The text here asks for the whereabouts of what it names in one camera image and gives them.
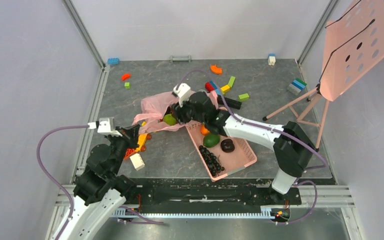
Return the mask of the light green fake round fruit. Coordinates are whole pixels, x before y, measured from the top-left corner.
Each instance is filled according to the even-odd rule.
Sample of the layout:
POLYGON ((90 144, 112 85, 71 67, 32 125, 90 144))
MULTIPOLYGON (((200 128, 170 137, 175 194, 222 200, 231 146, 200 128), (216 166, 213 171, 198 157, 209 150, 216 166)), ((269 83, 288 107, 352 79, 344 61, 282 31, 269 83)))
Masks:
POLYGON ((177 120, 171 113, 164 115, 162 121, 169 126, 174 126, 177 124, 177 120))

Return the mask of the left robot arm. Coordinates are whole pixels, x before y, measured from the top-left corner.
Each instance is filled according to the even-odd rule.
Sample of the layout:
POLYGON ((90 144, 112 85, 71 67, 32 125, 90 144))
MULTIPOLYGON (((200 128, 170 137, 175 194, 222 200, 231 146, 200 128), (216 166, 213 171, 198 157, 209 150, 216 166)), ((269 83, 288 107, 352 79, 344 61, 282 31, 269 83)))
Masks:
POLYGON ((138 145, 140 125, 116 127, 110 144, 91 149, 84 172, 75 179, 67 219, 57 228, 53 240, 91 240, 122 204, 137 198, 135 182, 118 175, 128 149, 138 145))

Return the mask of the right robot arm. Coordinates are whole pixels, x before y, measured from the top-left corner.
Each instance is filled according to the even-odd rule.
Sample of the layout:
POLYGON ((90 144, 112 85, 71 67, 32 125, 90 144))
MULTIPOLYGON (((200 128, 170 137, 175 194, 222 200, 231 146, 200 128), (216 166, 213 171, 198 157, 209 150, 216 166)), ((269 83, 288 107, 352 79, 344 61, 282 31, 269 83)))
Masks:
POLYGON ((302 177, 310 159, 317 153, 308 136, 293 121, 281 125, 250 120, 216 107, 202 91, 170 92, 168 95, 174 101, 169 108, 178 123, 199 122, 214 135, 244 139, 274 152, 279 169, 268 196, 275 204, 282 204, 289 198, 290 188, 302 177))

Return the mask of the pink plastic bag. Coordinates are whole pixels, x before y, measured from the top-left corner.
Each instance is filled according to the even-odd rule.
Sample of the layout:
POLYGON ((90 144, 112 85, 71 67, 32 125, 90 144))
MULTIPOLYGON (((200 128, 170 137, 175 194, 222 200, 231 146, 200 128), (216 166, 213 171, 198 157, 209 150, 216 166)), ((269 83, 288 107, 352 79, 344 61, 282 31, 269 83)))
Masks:
MULTIPOLYGON (((214 93, 207 94, 212 103, 218 107, 217 104, 217 95, 214 93)), ((142 99, 141 101, 141 109, 142 113, 137 114, 133 119, 133 125, 139 124, 140 121, 145 121, 145 125, 139 125, 139 134, 148 134, 148 133, 154 133, 159 131, 171 131, 175 132, 178 129, 191 125, 193 123, 199 123, 197 121, 190 121, 186 124, 176 124, 173 126, 169 126, 165 122, 163 122, 163 116, 167 110, 168 107, 170 107, 172 104, 178 103, 179 98, 174 96, 172 94, 172 91, 170 92, 163 92, 159 93, 153 96, 146 97, 142 99)), ((210 127, 211 130, 213 130, 215 133, 218 133, 220 130, 218 127, 210 127)))

